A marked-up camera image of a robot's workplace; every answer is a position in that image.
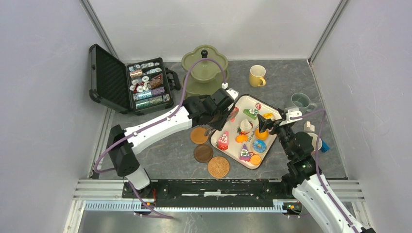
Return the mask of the yellow glazed donut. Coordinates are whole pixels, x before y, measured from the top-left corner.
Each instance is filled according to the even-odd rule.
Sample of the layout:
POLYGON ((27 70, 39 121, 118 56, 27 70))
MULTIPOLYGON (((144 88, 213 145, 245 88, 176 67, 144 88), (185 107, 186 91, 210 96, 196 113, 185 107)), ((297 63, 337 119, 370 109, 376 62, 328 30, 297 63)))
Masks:
POLYGON ((265 119, 270 119, 270 120, 274 120, 275 116, 273 113, 266 113, 262 115, 265 119))

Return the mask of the green triangular cake slice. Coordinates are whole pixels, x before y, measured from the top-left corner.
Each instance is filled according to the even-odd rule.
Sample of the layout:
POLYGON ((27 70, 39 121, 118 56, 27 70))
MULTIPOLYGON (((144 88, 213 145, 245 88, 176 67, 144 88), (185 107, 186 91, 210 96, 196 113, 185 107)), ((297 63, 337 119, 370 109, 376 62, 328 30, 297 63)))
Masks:
POLYGON ((251 119, 256 120, 259 111, 258 109, 244 109, 243 113, 251 119))

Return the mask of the pink swirl roll cake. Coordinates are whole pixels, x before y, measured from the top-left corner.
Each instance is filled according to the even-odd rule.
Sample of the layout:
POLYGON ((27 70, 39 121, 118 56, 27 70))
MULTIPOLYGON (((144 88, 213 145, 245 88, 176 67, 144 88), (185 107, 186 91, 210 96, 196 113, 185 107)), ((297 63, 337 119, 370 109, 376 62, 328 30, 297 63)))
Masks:
POLYGON ((235 120, 235 117, 237 116, 237 114, 239 113, 239 108, 238 107, 234 107, 232 112, 229 114, 227 121, 231 121, 233 122, 235 120))

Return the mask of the blue glazed donut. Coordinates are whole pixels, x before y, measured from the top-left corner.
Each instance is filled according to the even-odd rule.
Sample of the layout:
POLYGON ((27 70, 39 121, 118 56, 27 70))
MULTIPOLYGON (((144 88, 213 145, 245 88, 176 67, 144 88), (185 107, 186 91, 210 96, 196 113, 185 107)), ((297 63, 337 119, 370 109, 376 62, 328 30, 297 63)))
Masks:
POLYGON ((263 140, 255 140, 252 143, 252 151, 255 154, 264 154, 267 150, 266 143, 263 140))

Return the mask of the metal serving tongs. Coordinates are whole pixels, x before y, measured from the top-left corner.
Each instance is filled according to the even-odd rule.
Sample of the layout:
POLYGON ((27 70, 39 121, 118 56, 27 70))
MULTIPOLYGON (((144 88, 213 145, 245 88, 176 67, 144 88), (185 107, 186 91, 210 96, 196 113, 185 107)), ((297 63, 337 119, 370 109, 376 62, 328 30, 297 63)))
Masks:
POLYGON ((211 135, 212 133, 214 133, 215 131, 216 131, 216 128, 215 128, 214 125, 207 124, 207 125, 206 125, 206 131, 205 131, 204 136, 210 136, 210 135, 211 135))

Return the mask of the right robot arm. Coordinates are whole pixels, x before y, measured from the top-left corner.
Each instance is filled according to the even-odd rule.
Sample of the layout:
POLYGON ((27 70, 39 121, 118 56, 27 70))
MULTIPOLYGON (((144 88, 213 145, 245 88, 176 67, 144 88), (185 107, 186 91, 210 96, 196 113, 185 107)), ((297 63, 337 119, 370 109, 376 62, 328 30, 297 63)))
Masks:
POLYGON ((281 119, 266 119, 258 114, 258 129, 276 135, 289 160, 288 173, 281 177, 281 193, 296 198, 307 209, 325 233, 373 233, 364 226, 339 200, 319 168, 318 149, 312 146, 312 137, 306 132, 294 133, 292 125, 305 117, 325 109, 302 114, 298 108, 281 112, 281 119))

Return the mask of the white roll cake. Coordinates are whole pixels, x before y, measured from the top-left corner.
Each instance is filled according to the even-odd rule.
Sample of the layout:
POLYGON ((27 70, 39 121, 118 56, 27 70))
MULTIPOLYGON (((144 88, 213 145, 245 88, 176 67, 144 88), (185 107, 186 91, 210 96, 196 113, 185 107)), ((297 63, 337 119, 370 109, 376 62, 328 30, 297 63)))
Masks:
POLYGON ((249 120, 244 119, 240 122, 240 134, 249 134, 252 128, 253 124, 249 120))

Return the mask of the strawberry print serving tray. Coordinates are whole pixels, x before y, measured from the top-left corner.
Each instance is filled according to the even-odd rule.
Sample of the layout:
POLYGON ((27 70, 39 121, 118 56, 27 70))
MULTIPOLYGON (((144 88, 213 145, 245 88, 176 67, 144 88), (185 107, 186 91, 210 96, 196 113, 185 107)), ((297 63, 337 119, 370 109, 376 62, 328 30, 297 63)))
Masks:
MULTIPOLYGON (((240 96, 239 99, 235 102, 234 107, 239 108, 239 113, 235 117, 235 120, 233 122, 227 121, 222 130, 215 131, 214 133, 212 133, 212 135, 210 136, 210 142, 211 142, 211 144, 214 148, 218 149, 217 148, 217 141, 218 141, 219 137, 225 131, 228 131, 229 132, 228 149, 225 150, 225 151, 222 151, 222 150, 219 150, 219 149, 218 150, 223 152, 224 154, 226 154, 230 158, 234 159, 238 163, 242 164, 246 168, 256 169, 260 166, 261 163, 256 166, 256 165, 251 164, 249 161, 241 161, 239 159, 240 150, 241 150, 243 144, 246 144, 246 146, 247 146, 247 148, 250 151, 252 156, 255 155, 255 153, 252 151, 252 143, 253 143, 253 141, 257 140, 257 138, 255 136, 255 131, 256 131, 256 129, 258 129, 258 119, 256 119, 256 120, 251 119, 250 117, 246 116, 243 113, 243 110, 244 109, 258 109, 259 114, 261 114, 261 115, 266 114, 266 113, 273 113, 274 116, 275 116, 275 119, 281 119, 281 116, 280 116, 279 111, 277 109, 275 109, 274 107, 258 100, 255 97, 252 97, 250 95, 240 96), (249 120, 253 124, 253 128, 250 131, 250 133, 247 134, 248 135, 248 141, 247 142, 237 143, 235 141, 235 139, 238 135, 240 135, 239 126, 240 126, 240 122, 244 119, 249 120)), ((267 150, 264 154, 258 154, 261 157, 262 161, 265 158, 265 156, 268 154, 268 151, 270 150, 271 146, 273 145, 275 139, 276 139, 276 135, 274 134, 274 135, 269 135, 269 137, 266 140, 264 140, 264 142, 266 143, 266 146, 267 146, 267 150)))

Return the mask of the small orange pastry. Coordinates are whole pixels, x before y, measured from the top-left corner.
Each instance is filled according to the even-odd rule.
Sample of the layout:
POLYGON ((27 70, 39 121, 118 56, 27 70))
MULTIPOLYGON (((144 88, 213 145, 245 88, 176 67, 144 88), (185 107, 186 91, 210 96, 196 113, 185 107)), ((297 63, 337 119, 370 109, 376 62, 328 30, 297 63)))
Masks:
POLYGON ((243 143, 243 142, 247 142, 248 141, 248 135, 245 134, 240 134, 236 137, 235 141, 237 143, 243 143))

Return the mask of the light brown round coaster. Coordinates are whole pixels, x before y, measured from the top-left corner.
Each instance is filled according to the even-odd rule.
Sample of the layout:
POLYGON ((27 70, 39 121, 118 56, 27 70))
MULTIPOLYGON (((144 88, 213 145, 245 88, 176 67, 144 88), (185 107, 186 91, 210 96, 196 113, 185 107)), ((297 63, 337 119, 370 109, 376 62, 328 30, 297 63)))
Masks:
POLYGON ((190 139, 195 144, 204 144, 208 140, 207 129, 204 127, 196 127, 190 133, 190 139))

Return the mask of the purple cake slice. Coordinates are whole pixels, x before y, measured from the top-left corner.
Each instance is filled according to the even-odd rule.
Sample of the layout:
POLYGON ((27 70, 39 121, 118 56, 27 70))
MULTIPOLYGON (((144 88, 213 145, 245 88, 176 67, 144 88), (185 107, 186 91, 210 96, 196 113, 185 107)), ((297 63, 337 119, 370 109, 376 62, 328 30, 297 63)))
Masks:
POLYGON ((239 159, 241 161, 250 161, 250 158, 252 157, 250 151, 248 150, 246 144, 243 144, 240 154, 239 154, 239 159))

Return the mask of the grey-green ceramic mug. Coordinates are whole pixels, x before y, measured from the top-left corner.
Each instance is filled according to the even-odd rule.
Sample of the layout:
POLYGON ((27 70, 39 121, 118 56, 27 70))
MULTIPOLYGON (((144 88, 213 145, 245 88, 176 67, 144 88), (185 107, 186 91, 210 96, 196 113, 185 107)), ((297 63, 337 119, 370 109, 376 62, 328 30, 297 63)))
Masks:
POLYGON ((317 110, 318 105, 311 101, 311 99, 304 93, 294 93, 291 96, 293 106, 300 109, 302 114, 311 113, 317 110))

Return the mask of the dark brown round coaster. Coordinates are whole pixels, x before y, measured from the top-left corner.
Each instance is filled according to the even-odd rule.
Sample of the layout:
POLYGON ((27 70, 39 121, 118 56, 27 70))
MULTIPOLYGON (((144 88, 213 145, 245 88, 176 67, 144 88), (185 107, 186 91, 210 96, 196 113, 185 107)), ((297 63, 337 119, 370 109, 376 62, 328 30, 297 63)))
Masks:
POLYGON ((213 158, 213 149, 209 145, 198 145, 193 152, 194 159, 200 163, 207 163, 213 158))

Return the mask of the yellow ceramic mug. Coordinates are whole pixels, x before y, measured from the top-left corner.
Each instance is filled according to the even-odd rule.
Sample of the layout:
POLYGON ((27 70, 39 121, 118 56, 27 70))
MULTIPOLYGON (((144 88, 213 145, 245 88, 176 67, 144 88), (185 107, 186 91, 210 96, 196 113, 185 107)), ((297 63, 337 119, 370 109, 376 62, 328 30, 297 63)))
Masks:
POLYGON ((261 65, 254 65, 250 68, 249 84, 252 87, 263 87, 266 85, 266 69, 261 65))

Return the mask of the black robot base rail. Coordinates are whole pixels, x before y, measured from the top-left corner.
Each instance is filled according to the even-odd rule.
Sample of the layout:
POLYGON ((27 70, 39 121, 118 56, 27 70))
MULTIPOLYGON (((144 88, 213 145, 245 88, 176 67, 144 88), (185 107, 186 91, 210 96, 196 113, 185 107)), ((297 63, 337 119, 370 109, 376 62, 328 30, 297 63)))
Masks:
POLYGON ((279 180, 270 179, 159 179, 138 194, 155 207, 271 207, 280 201, 290 207, 299 202, 279 180))

